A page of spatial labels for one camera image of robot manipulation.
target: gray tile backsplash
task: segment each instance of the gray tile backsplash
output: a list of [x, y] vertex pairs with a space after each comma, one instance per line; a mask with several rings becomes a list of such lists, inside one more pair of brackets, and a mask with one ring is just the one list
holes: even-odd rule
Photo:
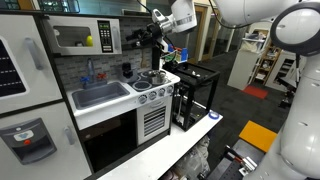
[[[130, 62], [144, 71], [151, 68], [152, 49], [135, 49], [123, 51], [120, 55], [106, 56], [73, 56], [56, 58], [55, 63], [65, 89], [81, 87], [80, 78], [87, 76], [87, 60], [91, 58], [95, 73], [107, 73], [107, 79], [117, 79], [117, 67], [124, 62]], [[146, 66], [141, 67], [144, 58]]]
[[[132, 34], [133, 30], [146, 29], [152, 22], [145, 18], [123, 18], [120, 19], [120, 33], [122, 45], [128, 44], [125, 37]], [[107, 79], [117, 78], [117, 67], [124, 62], [130, 62], [143, 71], [151, 68], [152, 49], [123, 50], [119, 55], [97, 55], [97, 56], [73, 56], [56, 58], [55, 63], [65, 89], [81, 87], [80, 78], [87, 76], [87, 59], [93, 60], [95, 73], [107, 73]]]

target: microwave window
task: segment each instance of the microwave window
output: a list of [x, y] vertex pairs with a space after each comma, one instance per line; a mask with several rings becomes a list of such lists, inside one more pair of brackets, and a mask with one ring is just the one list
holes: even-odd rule
[[53, 26], [60, 47], [93, 46], [90, 28], [80, 26]]

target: ice dispenser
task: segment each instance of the ice dispenser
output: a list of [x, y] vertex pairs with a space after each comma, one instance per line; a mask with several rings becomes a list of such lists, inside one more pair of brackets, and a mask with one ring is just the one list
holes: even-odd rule
[[40, 161], [57, 150], [41, 118], [2, 128], [0, 136], [23, 165]]

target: floor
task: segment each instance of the floor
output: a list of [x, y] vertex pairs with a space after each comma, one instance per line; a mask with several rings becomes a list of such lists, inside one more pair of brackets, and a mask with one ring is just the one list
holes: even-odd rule
[[[289, 112], [288, 109], [278, 107], [284, 96], [283, 92], [255, 84], [269, 92], [262, 100], [227, 85], [236, 55], [237, 51], [233, 51], [199, 64], [221, 73], [212, 109], [224, 118], [215, 127], [211, 137], [208, 157], [211, 169], [220, 162], [219, 157], [223, 153], [224, 146], [232, 147], [238, 141], [238, 135], [248, 120], [278, 132]], [[196, 101], [206, 104], [208, 91], [200, 89], [195, 95]]]

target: countertop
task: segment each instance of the countertop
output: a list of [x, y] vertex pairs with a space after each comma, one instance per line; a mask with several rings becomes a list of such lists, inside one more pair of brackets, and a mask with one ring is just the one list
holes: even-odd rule
[[72, 93], [83, 90], [83, 89], [78, 88], [78, 89], [68, 90], [66, 94], [70, 102], [73, 115], [76, 118], [79, 129], [80, 130], [85, 129], [87, 127], [103, 122], [117, 115], [128, 112], [132, 109], [138, 108], [139, 106], [142, 106], [137, 101], [138, 97], [140, 97], [141, 95], [147, 95], [152, 91], [156, 91], [158, 89], [167, 87], [169, 85], [173, 85], [180, 81], [180, 78], [178, 76], [175, 76], [174, 74], [168, 71], [166, 71], [166, 75], [168, 80], [171, 81], [170, 83], [163, 84], [161, 86], [158, 86], [156, 88], [152, 88], [143, 92], [137, 92], [127, 83], [120, 82], [119, 80], [109, 80], [108, 83], [119, 82], [130, 94], [115, 100], [107, 101], [105, 103], [83, 109], [83, 110], [76, 109], [75, 103], [72, 98]]
[[106, 173], [98, 180], [155, 180], [160, 178], [221, 119], [202, 118], [187, 132], [172, 124], [171, 135]]

